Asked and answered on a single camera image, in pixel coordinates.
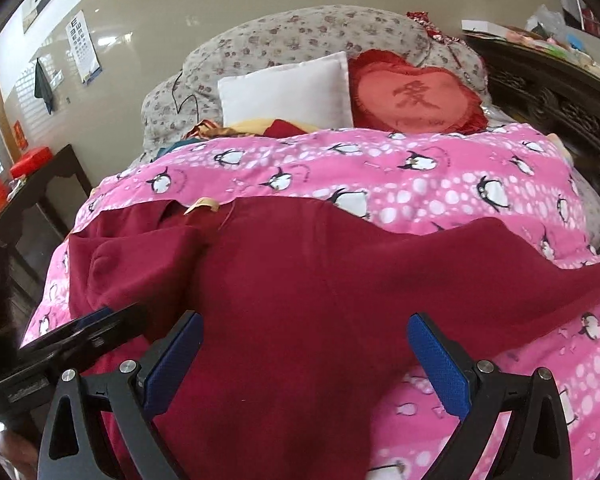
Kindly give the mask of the person's left hand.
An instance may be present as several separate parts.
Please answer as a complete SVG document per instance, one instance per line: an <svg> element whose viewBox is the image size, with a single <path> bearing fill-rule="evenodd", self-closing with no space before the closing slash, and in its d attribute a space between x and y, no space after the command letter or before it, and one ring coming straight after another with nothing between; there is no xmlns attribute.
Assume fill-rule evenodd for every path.
<svg viewBox="0 0 600 480"><path fill-rule="evenodd" d="M38 447L12 430L0 431L0 457L9 462L20 479L38 478Z"/></svg>

